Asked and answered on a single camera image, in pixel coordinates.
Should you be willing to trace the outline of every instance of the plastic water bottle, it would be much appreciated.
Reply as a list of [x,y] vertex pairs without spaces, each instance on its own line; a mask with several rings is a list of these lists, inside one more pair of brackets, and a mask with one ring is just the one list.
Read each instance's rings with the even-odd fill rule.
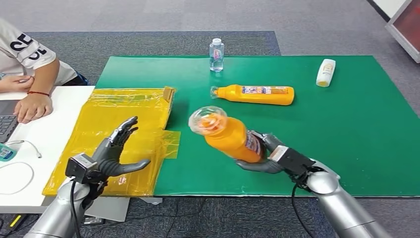
[[214,38],[210,44],[210,70],[220,72],[223,70],[224,44],[219,38]]

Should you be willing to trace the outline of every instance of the clear bottle cap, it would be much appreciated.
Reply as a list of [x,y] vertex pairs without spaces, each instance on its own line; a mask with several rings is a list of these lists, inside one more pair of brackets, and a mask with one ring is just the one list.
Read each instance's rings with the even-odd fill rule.
[[202,107],[190,116],[188,126],[200,135],[211,135],[226,127],[227,114],[222,108],[215,106]]
[[215,46],[218,46],[218,45],[222,44],[222,40],[219,39],[219,38],[214,38],[213,41],[212,41],[212,44],[215,45]]
[[210,97],[211,97],[212,99],[215,99],[215,98],[218,98],[218,97],[219,97],[219,96],[218,96],[218,94],[217,94],[218,90],[219,90],[219,88],[218,88],[218,87],[216,87],[216,86],[212,86],[212,87],[210,88]]

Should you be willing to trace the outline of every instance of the blue device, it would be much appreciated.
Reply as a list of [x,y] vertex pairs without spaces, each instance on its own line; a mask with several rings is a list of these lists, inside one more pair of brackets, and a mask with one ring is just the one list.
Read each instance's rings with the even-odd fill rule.
[[7,162],[16,156],[17,151],[0,143],[0,162]]

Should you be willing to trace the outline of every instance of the white t-shirt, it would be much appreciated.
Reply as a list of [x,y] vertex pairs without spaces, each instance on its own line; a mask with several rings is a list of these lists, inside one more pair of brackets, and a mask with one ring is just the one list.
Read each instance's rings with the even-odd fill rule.
[[[35,69],[53,62],[55,58],[55,52],[0,18],[0,76],[34,76]],[[72,67],[60,61],[54,85],[63,85],[76,76]]]

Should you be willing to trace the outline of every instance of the black cable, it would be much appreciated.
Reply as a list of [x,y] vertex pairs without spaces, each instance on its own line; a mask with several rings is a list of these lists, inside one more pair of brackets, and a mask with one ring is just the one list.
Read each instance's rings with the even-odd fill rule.
[[303,223],[301,216],[299,215],[298,209],[296,208],[296,204],[295,204],[295,194],[296,194],[296,189],[298,187],[298,184],[295,184],[295,186],[293,187],[292,190],[292,207],[293,210],[295,210],[296,216],[298,217],[299,222],[301,223],[303,229],[305,229],[305,231],[309,234],[309,236],[311,238],[315,238],[315,236],[309,231],[309,229],[305,226],[305,224]]
[[148,216],[144,216],[144,217],[133,217],[131,219],[128,219],[125,222],[116,222],[116,223],[113,223],[113,224],[109,224],[109,225],[105,226],[104,228],[101,228],[98,231],[94,232],[89,238],[93,238],[97,233],[99,233],[99,232],[101,232],[105,229],[108,229],[108,228],[113,227],[113,226],[118,226],[120,224],[126,224],[127,222],[131,222],[131,221],[137,221],[137,220],[142,220],[142,219],[152,218],[152,217],[174,217],[174,218],[177,218],[177,217],[186,217],[186,216],[198,215],[203,210],[203,207],[204,207],[204,204],[206,203],[206,201],[207,201],[207,198],[204,198],[203,202],[201,203],[200,208],[198,209],[197,212],[182,214],[182,215],[178,215],[178,216],[173,216],[173,215],[148,215]]
[[30,226],[30,225],[32,225],[34,222],[36,222],[36,221],[38,220],[38,218],[40,217],[40,215],[38,215],[38,214],[36,214],[35,216],[36,216],[36,218],[35,218],[33,221],[31,221],[29,224],[27,224],[26,226],[23,226],[23,227],[21,227],[21,228],[19,228],[19,229],[15,230],[15,231],[9,232],[9,233],[7,233],[6,235],[0,235],[0,236],[2,236],[3,238],[7,238],[7,237],[9,237],[9,236],[10,236],[10,235],[12,235],[12,234],[17,233],[17,232],[19,232],[19,231],[21,231],[21,230],[23,230],[23,229],[27,228],[28,226]]
[[80,235],[79,221],[77,220],[76,209],[74,208],[74,188],[76,186],[76,183],[77,182],[73,180],[73,183],[71,184],[71,189],[70,189],[71,217],[73,220],[74,231],[76,233],[76,237],[82,238],[82,236]]
[[180,199],[178,198],[178,201],[176,201],[176,205],[175,205],[175,217],[173,218],[173,220],[172,220],[172,224],[171,224],[171,226],[169,227],[168,231],[166,232],[165,238],[168,238],[168,237],[169,237],[169,233],[170,233],[170,231],[172,230],[173,225],[175,224],[175,219],[176,219],[176,216],[178,215],[179,200],[180,200]]

